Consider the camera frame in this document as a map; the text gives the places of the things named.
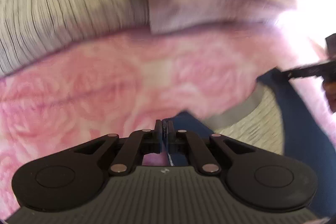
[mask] blue fabric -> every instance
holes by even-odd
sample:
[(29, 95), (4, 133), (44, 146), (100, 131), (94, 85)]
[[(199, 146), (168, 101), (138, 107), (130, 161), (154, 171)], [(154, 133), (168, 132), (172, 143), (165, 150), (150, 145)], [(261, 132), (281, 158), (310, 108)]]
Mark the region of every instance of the blue fabric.
[[(269, 86), (282, 111), (285, 133), (285, 155), (309, 165), (317, 174), (318, 190), (310, 209), (320, 217), (331, 217), (336, 212), (336, 153), (327, 136), (315, 123), (305, 104), (290, 83), (279, 80), (277, 69), (258, 78)], [(202, 138), (212, 131), (187, 112), (171, 118), (175, 130), (197, 132)], [(171, 155), (174, 165), (187, 165), (183, 155)]]

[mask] ribbed gray surface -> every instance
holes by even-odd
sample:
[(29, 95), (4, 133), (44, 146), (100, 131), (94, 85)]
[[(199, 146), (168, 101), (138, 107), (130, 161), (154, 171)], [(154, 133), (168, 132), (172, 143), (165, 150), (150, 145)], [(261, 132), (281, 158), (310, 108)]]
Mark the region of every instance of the ribbed gray surface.
[(312, 219), (315, 216), (307, 209), (271, 214), (248, 208), (232, 198), (217, 178), (199, 175), (193, 167), (139, 166), (127, 177), (111, 178), (104, 191), (82, 207), (60, 213), (21, 208), (7, 221), (9, 224), (302, 224)]
[(147, 23), (147, 0), (0, 0), (0, 77), (73, 42)]

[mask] pink blanket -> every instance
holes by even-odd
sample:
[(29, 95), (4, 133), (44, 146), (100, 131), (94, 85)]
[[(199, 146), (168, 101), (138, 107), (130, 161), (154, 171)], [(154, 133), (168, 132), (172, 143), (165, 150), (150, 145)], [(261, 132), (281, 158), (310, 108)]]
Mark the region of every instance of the pink blanket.
[[(18, 208), (11, 178), (28, 161), (108, 133), (127, 137), (181, 110), (200, 118), (223, 112), (248, 97), (258, 75), (321, 58), (303, 35), (276, 27), (212, 24), (161, 36), (141, 28), (83, 42), (7, 77), (0, 81), (0, 218)], [(320, 82), (293, 84), (336, 145)]]

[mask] circular pad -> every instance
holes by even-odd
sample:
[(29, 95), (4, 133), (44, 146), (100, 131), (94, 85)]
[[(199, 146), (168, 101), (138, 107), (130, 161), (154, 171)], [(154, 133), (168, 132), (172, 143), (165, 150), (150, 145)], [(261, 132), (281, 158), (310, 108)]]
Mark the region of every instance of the circular pad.
[(286, 212), (312, 199), (317, 178), (307, 165), (263, 151), (238, 155), (226, 184), (240, 200), (260, 210)]
[(104, 174), (90, 155), (62, 151), (20, 167), (12, 188), (21, 206), (57, 212), (88, 202), (103, 182)]
[(70, 184), (75, 172), (65, 166), (50, 166), (40, 170), (36, 175), (37, 182), (47, 188), (60, 188)]
[(272, 188), (285, 187), (294, 179), (293, 173), (281, 166), (261, 167), (255, 171), (254, 176), (260, 184)]

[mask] human hand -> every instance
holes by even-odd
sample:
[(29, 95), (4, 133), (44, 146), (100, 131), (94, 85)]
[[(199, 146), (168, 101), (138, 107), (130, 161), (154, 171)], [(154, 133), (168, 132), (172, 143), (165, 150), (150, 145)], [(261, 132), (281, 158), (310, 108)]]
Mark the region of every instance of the human hand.
[(336, 82), (326, 82), (324, 81), (323, 89), (325, 90), (325, 96), (328, 100), (330, 110), (336, 112)]

